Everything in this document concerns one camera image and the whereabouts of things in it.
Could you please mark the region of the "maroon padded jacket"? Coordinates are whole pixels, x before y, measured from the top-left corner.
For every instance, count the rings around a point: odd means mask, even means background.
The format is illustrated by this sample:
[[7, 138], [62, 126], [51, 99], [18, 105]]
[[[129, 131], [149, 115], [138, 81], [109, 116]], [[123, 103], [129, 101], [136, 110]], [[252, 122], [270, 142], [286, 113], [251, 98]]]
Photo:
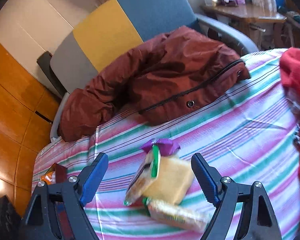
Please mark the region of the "maroon padded jacket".
[[91, 135], [125, 105], [160, 125], [209, 105], [249, 78], [233, 49], [183, 26], [127, 51], [74, 90], [59, 132], [65, 141]]

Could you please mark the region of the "striped tablecloth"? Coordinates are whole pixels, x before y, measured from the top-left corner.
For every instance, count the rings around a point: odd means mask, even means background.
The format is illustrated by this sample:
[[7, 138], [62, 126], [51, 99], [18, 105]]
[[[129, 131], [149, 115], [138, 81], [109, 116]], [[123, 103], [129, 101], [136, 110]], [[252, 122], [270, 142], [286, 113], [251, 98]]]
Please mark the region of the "striped tablecloth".
[[189, 115], [160, 126], [148, 126], [135, 111], [123, 110], [90, 137], [57, 140], [41, 150], [32, 185], [58, 163], [68, 175], [79, 174], [99, 152], [109, 166], [95, 198], [85, 211], [99, 239], [200, 239], [196, 232], [157, 223], [142, 204], [126, 207], [126, 189], [144, 159], [141, 147], [150, 139], [170, 138], [183, 160], [200, 153], [220, 174], [237, 183], [260, 181], [275, 211], [283, 239], [293, 239], [300, 223], [299, 152], [294, 146], [297, 120], [280, 80], [282, 49], [246, 55], [250, 79]]

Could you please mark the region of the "weidan cracker pack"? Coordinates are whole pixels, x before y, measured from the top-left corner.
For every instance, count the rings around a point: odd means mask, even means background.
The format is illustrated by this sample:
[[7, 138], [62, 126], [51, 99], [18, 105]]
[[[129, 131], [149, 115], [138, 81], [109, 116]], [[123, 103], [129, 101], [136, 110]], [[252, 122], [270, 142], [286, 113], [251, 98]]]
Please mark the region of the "weidan cracker pack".
[[209, 213], [189, 210], [159, 199], [145, 197], [142, 203], [152, 219], [184, 230], [203, 233], [212, 217]]

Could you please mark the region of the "dark red gift box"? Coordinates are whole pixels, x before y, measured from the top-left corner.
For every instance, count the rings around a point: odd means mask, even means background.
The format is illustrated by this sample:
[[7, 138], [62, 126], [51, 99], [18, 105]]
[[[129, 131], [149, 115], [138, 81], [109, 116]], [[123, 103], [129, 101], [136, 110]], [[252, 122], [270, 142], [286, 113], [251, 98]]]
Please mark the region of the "dark red gift box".
[[63, 183], [67, 179], [67, 168], [54, 163], [56, 183]]

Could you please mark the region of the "green-edged cracker pack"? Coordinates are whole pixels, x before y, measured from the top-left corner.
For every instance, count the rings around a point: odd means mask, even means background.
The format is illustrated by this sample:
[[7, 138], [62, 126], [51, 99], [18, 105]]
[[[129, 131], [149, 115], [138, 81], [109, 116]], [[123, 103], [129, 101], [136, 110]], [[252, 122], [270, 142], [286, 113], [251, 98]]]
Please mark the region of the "green-edged cracker pack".
[[161, 154], [159, 147], [153, 145], [131, 180], [123, 204], [134, 204], [143, 193], [157, 180], [160, 170]]

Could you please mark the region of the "wooden side table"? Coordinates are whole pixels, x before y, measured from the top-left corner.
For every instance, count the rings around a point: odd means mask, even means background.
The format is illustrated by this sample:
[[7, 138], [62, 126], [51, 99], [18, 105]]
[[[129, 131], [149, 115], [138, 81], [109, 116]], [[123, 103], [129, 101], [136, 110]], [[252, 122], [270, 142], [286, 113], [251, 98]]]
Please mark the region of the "wooden side table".
[[276, 48], [283, 48], [281, 30], [286, 17], [278, 12], [269, 11], [252, 4], [238, 5], [237, 7], [225, 6], [200, 6], [203, 12], [216, 14], [238, 22], [238, 30], [252, 39], [261, 48], [262, 31], [260, 24], [271, 24], [273, 30], [273, 42]]

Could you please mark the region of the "orange snack wrapper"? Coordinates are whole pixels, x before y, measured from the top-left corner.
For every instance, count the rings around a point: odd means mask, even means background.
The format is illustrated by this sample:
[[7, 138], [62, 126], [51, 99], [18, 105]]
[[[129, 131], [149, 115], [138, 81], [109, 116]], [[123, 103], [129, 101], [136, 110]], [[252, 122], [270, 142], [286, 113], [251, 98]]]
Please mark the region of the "orange snack wrapper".
[[44, 175], [40, 177], [41, 181], [47, 183], [47, 185], [56, 183], [56, 169], [55, 167], [50, 167]]

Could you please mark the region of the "purple snack packet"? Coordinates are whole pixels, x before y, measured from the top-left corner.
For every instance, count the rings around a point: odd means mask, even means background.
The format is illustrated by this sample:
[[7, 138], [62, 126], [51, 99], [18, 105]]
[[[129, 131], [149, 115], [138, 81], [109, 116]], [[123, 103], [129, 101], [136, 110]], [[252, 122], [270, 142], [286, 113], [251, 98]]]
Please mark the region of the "purple snack packet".
[[160, 154], [165, 157], [174, 155], [180, 150], [180, 145], [176, 141], [166, 138], [151, 139], [143, 144], [141, 149], [148, 153], [154, 145], [158, 146]]

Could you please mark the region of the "yellow sponge block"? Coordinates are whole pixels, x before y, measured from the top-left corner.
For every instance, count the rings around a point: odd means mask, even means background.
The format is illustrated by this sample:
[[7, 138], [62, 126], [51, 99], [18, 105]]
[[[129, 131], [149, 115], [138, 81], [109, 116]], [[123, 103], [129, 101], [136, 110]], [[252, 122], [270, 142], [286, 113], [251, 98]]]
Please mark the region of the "yellow sponge block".
[[194, 174], [189, 161], [175, 157], [161, 157], [158, 178], [142, 196], [179, 205], [193, 180]]

